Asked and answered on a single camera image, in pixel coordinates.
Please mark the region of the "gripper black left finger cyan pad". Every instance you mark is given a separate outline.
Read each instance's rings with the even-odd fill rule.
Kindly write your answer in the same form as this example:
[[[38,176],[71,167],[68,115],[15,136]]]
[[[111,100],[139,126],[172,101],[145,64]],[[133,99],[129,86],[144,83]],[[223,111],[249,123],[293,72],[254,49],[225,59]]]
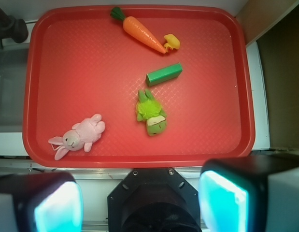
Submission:
[[[83,197],[66,172],[0,176],[0,232],[79,232]]]

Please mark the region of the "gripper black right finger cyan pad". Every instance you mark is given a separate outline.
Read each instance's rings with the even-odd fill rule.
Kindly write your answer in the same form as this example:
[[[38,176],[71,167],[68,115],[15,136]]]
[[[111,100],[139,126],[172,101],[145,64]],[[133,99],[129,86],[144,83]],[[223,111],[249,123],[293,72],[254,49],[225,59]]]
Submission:
[[[210,159],[199,205],[212,232],[299,232],[299,156]]]

